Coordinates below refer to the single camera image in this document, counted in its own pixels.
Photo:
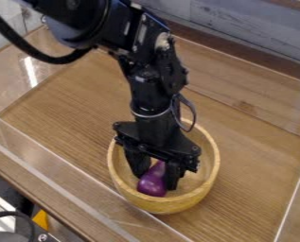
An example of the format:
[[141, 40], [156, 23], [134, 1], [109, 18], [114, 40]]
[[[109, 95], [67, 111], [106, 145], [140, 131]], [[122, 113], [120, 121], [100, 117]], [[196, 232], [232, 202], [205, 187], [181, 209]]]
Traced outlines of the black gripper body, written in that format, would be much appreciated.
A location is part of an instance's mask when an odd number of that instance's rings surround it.
[[140, 150], [150, 158], [174, 162], [184, 171], [197, 172], [201, 148], [187, 136], [170, 114], [162, 117], [137, 117], [134, 121], [113, 124], [116, 142], [125, 149]]

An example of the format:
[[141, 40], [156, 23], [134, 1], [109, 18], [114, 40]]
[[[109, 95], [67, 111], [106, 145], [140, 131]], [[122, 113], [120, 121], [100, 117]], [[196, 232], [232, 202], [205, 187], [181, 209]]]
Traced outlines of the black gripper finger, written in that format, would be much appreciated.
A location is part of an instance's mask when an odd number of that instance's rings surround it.
[[177, 188], [179, 180], [184, 177], [184, 173], [184, 167], [179, 163], [166, 163], [165, 184], [170, 191]]
[[150, 156], [140, 151], [125, 149], [125, 156], [133, 175], [141, 178], [150, 169]]

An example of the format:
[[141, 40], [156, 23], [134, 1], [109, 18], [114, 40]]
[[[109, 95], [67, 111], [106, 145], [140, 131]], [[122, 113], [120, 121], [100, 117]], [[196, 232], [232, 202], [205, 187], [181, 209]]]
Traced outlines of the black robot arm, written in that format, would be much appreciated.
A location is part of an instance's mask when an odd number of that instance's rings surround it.
[[146, 8], [130, 0], [22, 0], [46, 16], [58, 41], [76, 48], [102, 47], [118, 61], [130, 89], [132, 121], [113, 125], [136, 177], [150, 160], [166, 164], [164, 182], [174, 190], [188, 171], [199, 169], [201, 149], [181, 123], [181, 94], [188, 69], [176, 53], [172, 31]]

